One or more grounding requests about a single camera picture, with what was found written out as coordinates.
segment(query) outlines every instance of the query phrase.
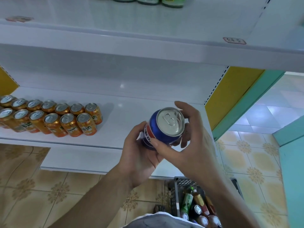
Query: upper shelf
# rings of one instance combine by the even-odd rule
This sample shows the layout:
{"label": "upper shelf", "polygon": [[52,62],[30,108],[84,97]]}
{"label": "upper shelf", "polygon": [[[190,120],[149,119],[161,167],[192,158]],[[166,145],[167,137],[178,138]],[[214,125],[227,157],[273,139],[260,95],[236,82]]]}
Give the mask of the upper shelf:
{"label": "upper shelf", "polygon": [[[112,0],[0,0],[0,43],[304,72],[303,5],[186,0],[171,9]],[[6,20],[16,15],[33,20]]]}

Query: forearm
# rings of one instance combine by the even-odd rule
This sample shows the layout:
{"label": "forearm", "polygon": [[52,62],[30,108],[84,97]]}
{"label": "forearm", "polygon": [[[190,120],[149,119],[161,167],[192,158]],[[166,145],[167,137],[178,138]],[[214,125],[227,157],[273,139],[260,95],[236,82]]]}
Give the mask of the forearm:
{"label": "forearm", "polygon": [[246,206],[231,180],[218,174],[206,190],[214,204],[218,218],[225,228],[260,227],[254,213]]}
{"label": "forearm", "polygon": [[131,190],[129,179],[116,166],[50,228],[106,228]]}

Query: hand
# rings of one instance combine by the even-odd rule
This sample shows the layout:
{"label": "hand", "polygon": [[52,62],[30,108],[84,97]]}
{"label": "hand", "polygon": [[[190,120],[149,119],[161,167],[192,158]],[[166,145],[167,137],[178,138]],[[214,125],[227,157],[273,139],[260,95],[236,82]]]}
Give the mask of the hand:
{"label": "hand", "polygon": [[181,101],[176,101],[175,105],[182,109],[183,116],[189,119],[180,140],[181,147],[186,147],[189,140],[190,144],[181,152],[177,152],[157,139],[152,138],[151,143],[160,155],[175,165],[186,177],[206,188],[221,175],[212,138],[203,127],[198,110]]}
{"label": "hand", "polygon": [[145,148],[140,140],[137,140],[145,125],[146,122],[142,122],[130,131],[118,163],[119,170],[130,178],[133,188],[147,180],[163,160],[156,151]]}

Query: can lid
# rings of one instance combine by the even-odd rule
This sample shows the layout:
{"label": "can lid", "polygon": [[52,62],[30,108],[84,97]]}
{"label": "can lid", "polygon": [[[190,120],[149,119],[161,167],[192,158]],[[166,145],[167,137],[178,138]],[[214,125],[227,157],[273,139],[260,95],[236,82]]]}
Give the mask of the can lid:
{"label": "can lid", "polygon": [[195,205],[194,206],[194,211],[195,213],[197,213],[198,215],[200,215],[202,213],[202,209],[199,205]]}
{"label": "can lid", "polygon": [[60,118],[60,122],[62,123],[69,123],[71,121],[73,121],[74,119],[74,115],[73,114],[65,114]]}
{"label": "can lid", "polygon": [[69,106],[69,105],[66,104],[66,103],[60,103],[60,104],[58,104],[58,105],[56,106],[55,110],[58,111],[58,112],[64,111],[64,110],[67,109],[68,106]]}
{"label": "can lid", "polygon": [[0,103],[7,103],[7,102],[11,101],[13,98],[14,97],[12,95],[5,95],[0,100]]}
{"label": "can lid", "polygon": [[33,108],[33,107],[35,107],[35,106],[38,106],[40,103],[41,103],[41,101],[38,100],[38,99],[30,100],[30,101],[27,103],[27,107]]}
{"label": "can lid", "polygon": [[70,111],[77,112],[77,111],[81,110],[81,108],[82,108],[82,104],[76,103],[76,104],[71,105]]}
{"label": "can lid", "polygon": [[55,122],[58,118],[58,114],[56,113],[51,113],[51,114],[48,114],[44,117],[43,121],[45,123],[52,123],[52,122]]}
{"label": "can lid", "polygon": [[29,115],[29,118],[31,120],[37,120],[37,119],[40,119],[43,115],[44,115],[44,112],[42,110],[36,110]]}
{"label": "can lid", "polygon": [[86,111],[91,112],[91,111],[96,110],[97,105],[95,103],[89,103],[85,107],[86,107],[86,109],[85,109]]}
{"label": "can lid", "polygon": [[24,98],[20,98],[20,99],[16,99],[13,101],[12,106],[13,107],[18,107],[21,106],[22,104],[26,103],[27,100],[25,100]]}
{"label": "can lid", "polygon": [[90,119],[90,115],[87,113],[82,113],[77,116],[77,122],[86,122]]}
{"label": "can lid", "polygon": [[5,108],[0,110],[0,118],[6,118],[10,116],[13,113],[13,110],[11,108]]}
{"label": "can lid", "polygon": [[185,129],[185,119],[181,112],[173,107],[161,109],[156,116],[157,125],[166,135],[177,137]]}
{"label": "can lid", "polygon": [[18,111],[14,114],[14,118],[15,118],[15,119],[24,118],[28,113],[29,113],[29,112],[28,112],[27,109],[18,110]]}
{"label": "can lid", "polygon": [[54,105],[56,105],[56,103],[53,102],[53,101],[45,101],[45,102],[42,104],[41,108],[42,108],[42,109],[49,109],[49,108],[53,107]]}

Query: right hand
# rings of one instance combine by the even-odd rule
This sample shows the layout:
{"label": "right hand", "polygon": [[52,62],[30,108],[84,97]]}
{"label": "right hand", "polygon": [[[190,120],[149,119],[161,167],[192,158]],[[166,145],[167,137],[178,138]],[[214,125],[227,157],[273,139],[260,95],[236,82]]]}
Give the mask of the right hand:
{"label": "right hand", "polygon": [[216,179],[222,175],[216,161],[213,140],[204,128],[197,109],[182,101],[176,101],[175,105],[182,109],[181,113],[190,123],[185,126],[181,147],[185,147],[189,140],[190,144],[178,152],[157,139],[151,138],[151,143],[162,157],[176,166],[187,178],[203,188],[213,187],[211,184],[216,184]]}

